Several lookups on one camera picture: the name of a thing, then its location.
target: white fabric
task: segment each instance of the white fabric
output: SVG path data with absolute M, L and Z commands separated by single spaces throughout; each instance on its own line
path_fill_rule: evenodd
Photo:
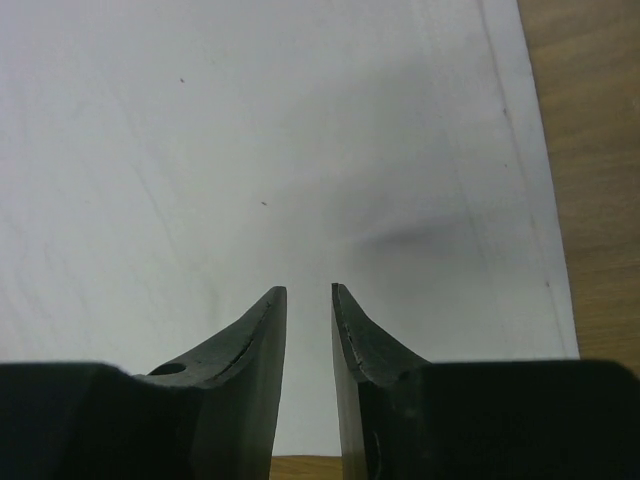
M 146 372 L 289 289 L 276 454 L 338 454 L 330 283 L 429 360 L 575 357 L 515 0 L 5 0 L 0 358 Z

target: brown wood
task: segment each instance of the brown wood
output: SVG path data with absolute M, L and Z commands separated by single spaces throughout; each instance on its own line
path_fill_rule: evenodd
M 640 1 L 520 0 L 580 352 L 640 374 Z M 340 459 L 274 459 L 338 479 Z

